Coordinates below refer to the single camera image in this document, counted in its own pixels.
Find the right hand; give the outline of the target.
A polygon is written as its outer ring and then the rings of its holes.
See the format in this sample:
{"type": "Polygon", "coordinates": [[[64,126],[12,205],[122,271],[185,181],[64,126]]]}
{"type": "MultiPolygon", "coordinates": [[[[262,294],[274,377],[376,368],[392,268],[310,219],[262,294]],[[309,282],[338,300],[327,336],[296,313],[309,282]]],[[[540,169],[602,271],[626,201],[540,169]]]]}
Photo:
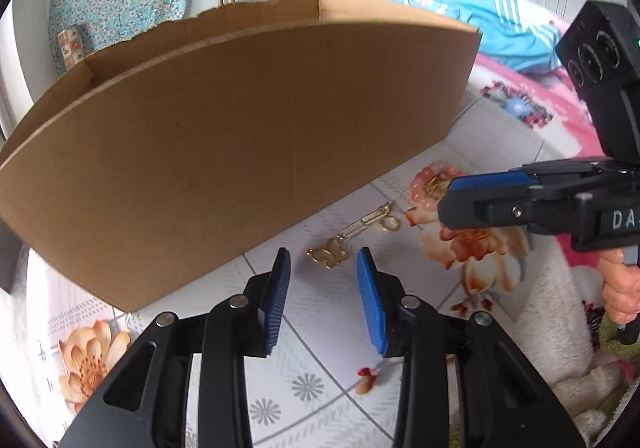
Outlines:
{"type": "Polygon", "coordinates": [[[626,265],[621,249],[599,253],[597,271],[603,279],[605,311],[614,323],[623,325],[636,319],[640,309],[640,270],[626,265]]]}

